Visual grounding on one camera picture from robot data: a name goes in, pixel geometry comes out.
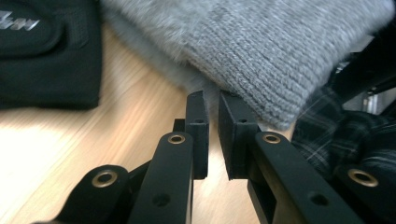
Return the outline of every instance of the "black plaid fabric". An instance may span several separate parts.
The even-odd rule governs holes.
[[[345,111],[329,88],[316,91],[307,102],[291,142],[326,179],[345,164],[396,179],[396,119]]]

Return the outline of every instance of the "wooden surface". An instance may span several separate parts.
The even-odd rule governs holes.
[[[105,27],[99,107],[86,112],[23,108],[0,112],[0,223],[50,220],[91,169],[131,171],[183,119],[186,93],[129,51]],[[209,175],[195,181],[193,223],[258,223],[247,181],[229,181],[211,128]]]

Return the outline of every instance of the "black fabric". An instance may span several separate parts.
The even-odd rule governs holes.
[[[395,139],[396,119],[346,111],[338,95],[324,87],[307,102],[291,142],[328,180],[337,166],[356,164],[395,182]]]
[[[0,109],[98,106],[98,1],[0,1]]]

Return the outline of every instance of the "gray knit beanie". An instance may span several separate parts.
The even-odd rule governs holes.
[[[393,17],[391,0],[103,0],[167,55],[233,91],[288,129],[309,95],[365,35]]]

